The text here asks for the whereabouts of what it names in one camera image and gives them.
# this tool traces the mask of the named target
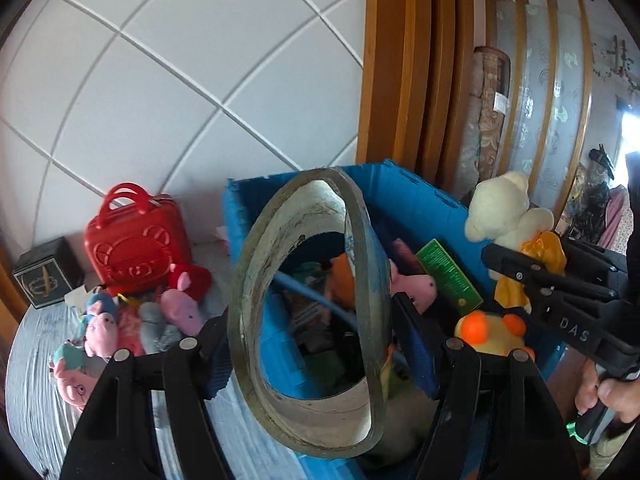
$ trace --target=stuffed toy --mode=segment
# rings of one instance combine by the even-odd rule
[[[535,359],[533,350],[524,345],[526,331],[526,324],[515,314],[499,316],[474,310],[460,319],[454,334],[477,352],[507,356],[512,350],[522,348]]]
[[[105,290],[96,292],[86,302],[86,313],[88,316],[96,316],[101,312],[108,312],[113,316],[113,319],[118,319],[118,306]]]
[[[554,214],[549,209],[529,209],[528,189],[526,175],[517,171],[478,184],[465,222],[466,239],[489,239],[519,251],[524,242],[553,229]]]
[[[82,373],[79,368],[67,369],[64,358],[60,358],[54,366],[53,376],[60,397],[82,412],[98,379]]]
[[[93,316],[86,326],[84,351],[89,357],[106,359],[118,349],[118,325],[108,312]]]
[[[139,312],[131,304],[121,304],[118,310],[118,348],[126,348],[133,355],[145,355],[145,349],[140,341]]]
[[[198,303],[183,290],[169,288],[160,296],[160,312],[168,323],[186,335],[198,335],[204,325]]]
[[[194,264],[171,264],[169,288],[182,290],[194,300],[200,301],[211,286],[209,269]]]
[[[523,173],[509,171],[476,186],[465,222],[470,242],[489,239],[500,245],[542,261],[550,272],[562,273],[566,257],[558,236],[550,232],[554,215],[541,207],[529,209],[529,181]],[[521,283],[489,271],[497,280],[494,298],[504,308],[530,309]]]
[[[347,310],[356,308],[356,286],[345,253],[331,259],[331,273],[326,280],[325,295]]]
[[[147,301],[140,305],[140,341],[147,354],[164,352],[182,339],[177,326],[164,319],[160,305]]]
[[[51,361],[55,366],[56,364],[58,364],[58,361],[60,361],[60,359],[65,360],[66,370],[78,370],[82,368],[82,365],[84,364],[84,352],[82,351],[82,349],[73,346],[71,342],[66,341],[58,347],[58,349],[53,354]]]
[[[418,314],[422,315],[435,301],[438,295],[435,280],[428,274],[417,274],[415,276],[404,276],[398,272],[396,264],[389,260],[391,264],[391,295],[396,292],[405,292]]]

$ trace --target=white teddy bear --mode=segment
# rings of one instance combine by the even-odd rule
[[[518,171],[485,180],[476,186],[465,223],[470,242],[493,240],[494,244],[519,251],[524,242],[554,228],[549,209],[529,209],[529,180]]]

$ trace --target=human hand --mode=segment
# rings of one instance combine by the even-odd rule
[[[622,422],[633,422],[640,415],[640,380],[625,383],[606,379],[600,382],[595,364],[587,360],[582,369],[582,384],[575,396],[578,413],[582,415],[593,408],[598,399],[615,410]]]

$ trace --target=bed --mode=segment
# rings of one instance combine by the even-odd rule
[[[221,244],[193,248],[194,259],[214,275],[214,286],[202,306],[207,317],[219,316],[227,304],[230,263]],[[22,320],[9,356],[6,404],[9,428],[33,468],[44,478],[57,479],[80,413],[65,404],[49,381],[49,356],[74,336],[79,319],[65,304],[30,307]],[[153,392],[156,436],[164,474],[182,478],[168,425],[164,392]],[[258,424],[238,388],[235,374],[207,412],[236,479],[305,479],[295,453],[274,441]]]

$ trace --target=black box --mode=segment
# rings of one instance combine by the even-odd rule
[[[63,237],[20,256],[14,277],[35,308],[64,301],[66,293],[84,282],[84,272]]]

